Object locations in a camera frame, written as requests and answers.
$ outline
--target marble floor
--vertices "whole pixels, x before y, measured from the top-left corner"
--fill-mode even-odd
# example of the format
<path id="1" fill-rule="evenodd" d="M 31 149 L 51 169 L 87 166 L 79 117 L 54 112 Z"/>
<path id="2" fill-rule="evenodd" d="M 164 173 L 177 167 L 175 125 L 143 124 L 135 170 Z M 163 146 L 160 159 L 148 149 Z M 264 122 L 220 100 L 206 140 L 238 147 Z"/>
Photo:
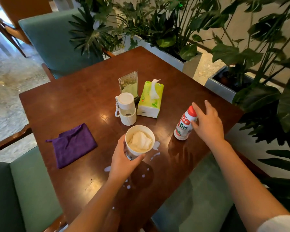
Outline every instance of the marble floor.
<path id="1" fill-rule="evenodd" d="M 27 123 L 19 93 L 49 82 L 41 64 L 42 58 L 30 45 L 21 42 L 24 58 L 0 33 L 0 141 L 21 130 Z M 194 80 L 204 85 L 207 78 L 223 66 L 212 63 L 212 55 L 203 51 Z M 0 151 L 0 161 L 12 162 L 36 146 L 33 134 Z"/>

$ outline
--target person's left hand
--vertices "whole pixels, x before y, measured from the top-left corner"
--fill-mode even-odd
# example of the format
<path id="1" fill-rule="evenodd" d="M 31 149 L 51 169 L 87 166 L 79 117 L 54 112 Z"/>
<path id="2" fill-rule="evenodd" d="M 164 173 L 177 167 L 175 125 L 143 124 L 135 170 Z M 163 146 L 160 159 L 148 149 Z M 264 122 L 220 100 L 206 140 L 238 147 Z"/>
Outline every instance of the person's left hand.
<path id="1" fill-rule="evenodd" d="M 120 184 L 124 183 L 136 166 L 138 166 L 145 157 L 145 154 L 142 154 L 132 161 L 128 159 L 124 153 L 125 136 L 126 134 L 121 136 L 118 140 L 112 157 L 111 171 L 108 177 L 108 179 L 119 182 Z"/>

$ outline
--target white sleeve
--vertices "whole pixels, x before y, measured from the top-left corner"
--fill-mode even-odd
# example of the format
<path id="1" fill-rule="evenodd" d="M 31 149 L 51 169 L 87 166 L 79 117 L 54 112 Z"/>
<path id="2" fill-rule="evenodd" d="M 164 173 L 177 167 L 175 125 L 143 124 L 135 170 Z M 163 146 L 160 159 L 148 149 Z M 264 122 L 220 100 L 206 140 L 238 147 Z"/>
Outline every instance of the white sleeve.
<path id="1" fill-rule="evenodd" d="M 290 232 L 290 215 L 281 215 L 267 220 L 257 232 Z"/>

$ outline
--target white tissue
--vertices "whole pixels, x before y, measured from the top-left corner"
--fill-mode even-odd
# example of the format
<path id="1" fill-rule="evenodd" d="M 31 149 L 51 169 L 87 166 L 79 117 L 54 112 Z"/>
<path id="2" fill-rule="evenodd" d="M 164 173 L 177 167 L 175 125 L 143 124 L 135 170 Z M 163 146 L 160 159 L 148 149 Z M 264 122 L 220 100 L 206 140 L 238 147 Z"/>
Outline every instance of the white tissue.
<path id="1" fill-rule="evenodd" d="M 159 98 L 159 95 L 157 94 L 156 89 L 155 89 L 155 85 L 156 85 L 156 83 L 158 81 L 159 80 L 157 80 L 157 79 L 153 79 L 152 80 L 151 89 L 150 89 L 150 92 L 149 92 L 149 96 L 150 96 L 151 99 L 158 99 Z"/>
<path id="2" fill-rule="evenodd" d="M 151 139 L 148 138 L 142 131 L 133 134 L 129 141 L 129 147 L 135 152 L 146 152 L 151 144 Z"/>

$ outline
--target gray planter box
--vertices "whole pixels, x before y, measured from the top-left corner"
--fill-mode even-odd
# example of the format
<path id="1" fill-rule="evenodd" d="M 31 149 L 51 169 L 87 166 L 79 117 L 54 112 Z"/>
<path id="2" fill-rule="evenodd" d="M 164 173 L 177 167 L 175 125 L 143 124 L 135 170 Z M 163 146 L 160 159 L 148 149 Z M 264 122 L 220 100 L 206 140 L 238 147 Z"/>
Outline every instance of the gray planter box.
<path id="1" fill-rule="evenodd" d="M 216 75 L 222 74 L 223 72 L 228 71 L 228 67 L 224 66 L 220 70 L 218 70 L 215 74 L 213 74 L 210 78 L 207 79 L 205 83 L 205 87 L 214 92 L 215 94 L 222 97 L 224 100 L 232 103 L 232 100 L 236 94 L 236 92 L 225 85 L 219 83 L 214 79 Z M 246 75 L 245 81 L 252 81 L 253 78 Z"/>
<path id="2" fill-rule="evenodd" d="M 166 61 L 168 64 L 185 73 L 187 76 L 193 78 L 202 56 L 201 52 L 198 52 L 198 54 L 195 57 L 193 57 L 190 61 L 182 62 L 177 58 L 174 58 L 172 55 L 162 50 L 159 50 L 157 47 L 151 47 L 150 43 L 144 41 L 139 36 L 135 35 L 133 39 L 138 41 L 138 46 L 143 46 L 145 49 L 152 52 L 154 55 L 158 56 L 162 60 Z M 126 36 L 125 51 L 127 51 L 129 47 L 130 47 L 130 36 Z"/>

